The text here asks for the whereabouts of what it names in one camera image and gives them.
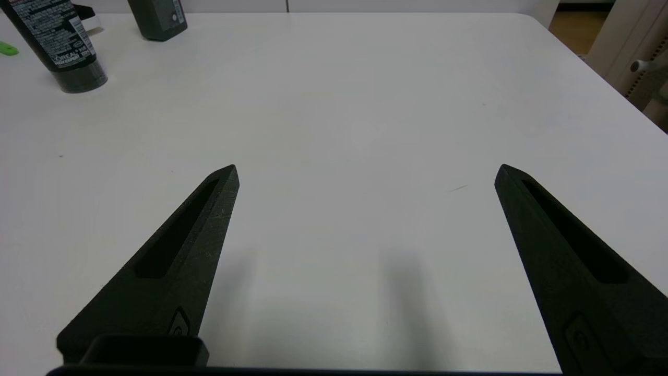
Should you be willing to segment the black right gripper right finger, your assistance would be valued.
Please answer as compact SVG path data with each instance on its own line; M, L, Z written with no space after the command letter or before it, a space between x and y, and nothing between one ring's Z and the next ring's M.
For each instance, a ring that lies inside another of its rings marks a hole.
M666 295L529 174L494 186L563 374L666 375Z

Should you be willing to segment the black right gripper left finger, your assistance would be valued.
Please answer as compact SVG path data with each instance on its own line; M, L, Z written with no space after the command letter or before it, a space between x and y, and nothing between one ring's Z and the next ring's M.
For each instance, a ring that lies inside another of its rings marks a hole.
M239 188L233 164L207 176L60 331L64 363L103 336L197 336Z

